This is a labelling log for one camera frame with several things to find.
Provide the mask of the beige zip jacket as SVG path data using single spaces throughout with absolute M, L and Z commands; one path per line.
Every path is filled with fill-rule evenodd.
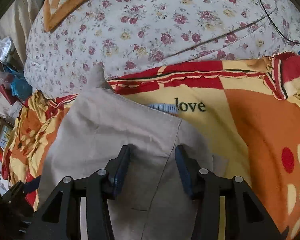
M 39 204 L 65 176 L 88 177 L 128 146 L 131 156 L 122 191 L 109 202 L 115 238 L 190 239 L 198 205 L 184 192 L 175 162 L 178 145 L 200 167 L 224 174 L 226 159 L 209 150 L 196 128 L 114 93 L 103 68 L 94 67 L 47 152 Z

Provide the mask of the red orange yellow blanket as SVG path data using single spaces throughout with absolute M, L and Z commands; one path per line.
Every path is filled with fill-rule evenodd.
M 194 125 L 226 176 L 243 175 L 288 239 L 300 235 L 300 55 L 187 62 L 108 81 L 145 106 L 168 104 Z

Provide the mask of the blue plastic bag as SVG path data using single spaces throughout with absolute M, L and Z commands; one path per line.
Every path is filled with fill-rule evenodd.
M 17 70 L 10 63 L 4 65 L 4 71 L 13 76 L 11 83 L 12 95 L 26 101 L 32 95 L 32 86 L 26 81 L 22 70 Z

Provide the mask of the beige cloth at bedside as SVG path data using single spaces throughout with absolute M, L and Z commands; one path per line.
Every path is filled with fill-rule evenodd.
M 0 19 L 0 39 L 11 37 L 22 64 L 26 61 L 27 38 L 42 5 L 43 0 L 15 0 Z

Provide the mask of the floral white bed sheet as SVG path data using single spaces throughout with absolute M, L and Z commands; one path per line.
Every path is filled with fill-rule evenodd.
M 300 12 L 290 0 L 89 0 L 48 33 L 39 12 L 24 72 L 34 89 L 56 98 L 79 93 L 94 67 L 110 80 L 285 51 L 300 51 Z

